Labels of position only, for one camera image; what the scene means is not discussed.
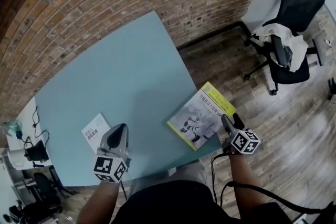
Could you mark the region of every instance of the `brick wall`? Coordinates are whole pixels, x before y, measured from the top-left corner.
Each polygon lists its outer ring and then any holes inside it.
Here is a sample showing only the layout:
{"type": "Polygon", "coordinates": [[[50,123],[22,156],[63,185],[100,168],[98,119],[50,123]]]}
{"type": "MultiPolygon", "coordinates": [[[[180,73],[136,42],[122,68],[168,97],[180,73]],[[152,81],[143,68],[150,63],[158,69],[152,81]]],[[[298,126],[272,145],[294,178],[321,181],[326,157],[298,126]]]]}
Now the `brick wall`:
{"type": "Polygon", "coordinates": [[[239,20],[251,0],[0,0],[0,109],[17,116],[74,57],[156,10],[176,46],[239,20]]]}

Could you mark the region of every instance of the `book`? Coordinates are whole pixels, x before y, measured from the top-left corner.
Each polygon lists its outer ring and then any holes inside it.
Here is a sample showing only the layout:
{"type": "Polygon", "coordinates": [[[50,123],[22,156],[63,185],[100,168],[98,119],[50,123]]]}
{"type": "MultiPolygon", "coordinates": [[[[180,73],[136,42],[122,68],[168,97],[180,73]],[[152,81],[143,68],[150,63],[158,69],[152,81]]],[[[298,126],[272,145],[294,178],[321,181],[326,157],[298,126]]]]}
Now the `book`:
{"type": "Polygon", "coordinates": [[[99,113],[83,130],[86,141],[91,146],[93,152],[97,154],[101,138],[111,129],[105,118],[99,113]]]}
{"type": "Polygon", "coordinates": [[[235,107],[207,82],[167,124],[196,151],[222,127],[222,115],[231,117],[235,112],[235,107]]]}

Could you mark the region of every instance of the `chair armrest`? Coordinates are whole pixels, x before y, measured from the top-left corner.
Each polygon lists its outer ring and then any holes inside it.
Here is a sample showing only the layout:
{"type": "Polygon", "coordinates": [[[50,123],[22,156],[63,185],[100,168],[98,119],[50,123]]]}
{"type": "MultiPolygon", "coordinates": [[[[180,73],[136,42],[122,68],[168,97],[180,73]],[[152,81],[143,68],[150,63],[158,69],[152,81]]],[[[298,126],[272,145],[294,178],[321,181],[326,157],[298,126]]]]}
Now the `chair armrest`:
{"type": "Polygon", "coordinates": [[[281,38],[277,37],[276,35],[271,35],[271,42],[274,46],[274,52],[275,52],[275,56],[277,58],[278,64],[283,67],[286,67],[290,60],[290,56],[284,49],[282,42],[281,42],[281,38]]]}

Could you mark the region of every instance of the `person's leg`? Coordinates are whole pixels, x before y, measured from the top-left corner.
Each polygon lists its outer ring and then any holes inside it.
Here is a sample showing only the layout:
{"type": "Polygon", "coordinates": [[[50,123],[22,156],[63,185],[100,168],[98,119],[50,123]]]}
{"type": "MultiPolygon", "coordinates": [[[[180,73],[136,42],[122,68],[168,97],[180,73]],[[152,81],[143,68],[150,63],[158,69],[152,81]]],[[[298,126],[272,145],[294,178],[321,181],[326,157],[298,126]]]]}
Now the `person's leg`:
{"type": "Polygon", "coordinates": [[[145,176],[133,180],[130,187],[130,191],[128,193],[129,197],[131,197],[134,193],[138,192],[139,190],[160,184],[163,180],[168,178],[168,176],[169,176],[168,171],[163,171],[154,175],[145,176]]]}
{"type": "Polygon", "coordinates": [[[203,163],[197,159],[185,165],[178,166],[176,172],[167,178],[167,182],[189,180],[206,185],[206,171],[203,163]]]}

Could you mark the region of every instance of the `white booklet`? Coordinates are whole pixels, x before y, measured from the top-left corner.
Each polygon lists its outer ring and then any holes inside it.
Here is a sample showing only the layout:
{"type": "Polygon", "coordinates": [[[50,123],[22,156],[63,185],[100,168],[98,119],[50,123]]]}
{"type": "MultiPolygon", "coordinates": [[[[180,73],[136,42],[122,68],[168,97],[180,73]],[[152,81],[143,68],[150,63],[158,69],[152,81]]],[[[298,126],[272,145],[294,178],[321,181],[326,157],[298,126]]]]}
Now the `white booklet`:
{"type": "Polygon", "coordinates": [[[100,145],[103,135],[110,130],[110,125],[106,122],[103,115],[99,113],[83,130],[86,141],[91,146],[94,153],[97,153],[97,149],[100,145]]]}

